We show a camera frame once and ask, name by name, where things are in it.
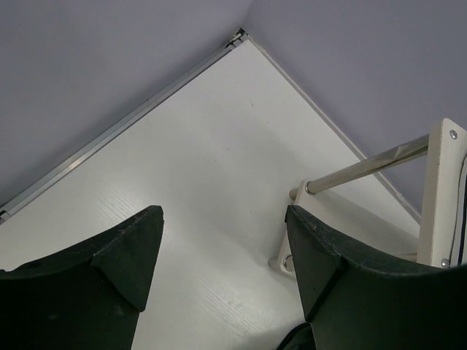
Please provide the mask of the black canvas sneaker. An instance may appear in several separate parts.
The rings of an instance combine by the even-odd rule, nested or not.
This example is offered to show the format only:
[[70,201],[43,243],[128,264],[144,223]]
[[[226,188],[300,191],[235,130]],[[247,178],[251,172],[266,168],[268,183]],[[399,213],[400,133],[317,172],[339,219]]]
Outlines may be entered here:
[[466,158],[463,160],[458,187],[455,232],[450,254],[450,267],[466,264]]

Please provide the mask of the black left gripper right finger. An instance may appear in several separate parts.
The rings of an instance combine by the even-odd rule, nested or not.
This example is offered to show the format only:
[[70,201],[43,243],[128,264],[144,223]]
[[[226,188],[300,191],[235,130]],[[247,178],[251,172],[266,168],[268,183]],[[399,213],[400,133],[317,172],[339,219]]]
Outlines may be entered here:
[[300,206],[285,215],[306,349],[464,349],[466,267],[403,260]]

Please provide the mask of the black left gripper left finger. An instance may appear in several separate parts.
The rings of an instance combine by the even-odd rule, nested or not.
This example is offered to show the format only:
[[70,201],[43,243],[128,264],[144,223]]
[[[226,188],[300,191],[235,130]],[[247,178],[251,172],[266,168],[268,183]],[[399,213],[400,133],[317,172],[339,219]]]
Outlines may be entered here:
[[130,349],[163,237],[151,205],[91,238],[1,271],[2,349]]

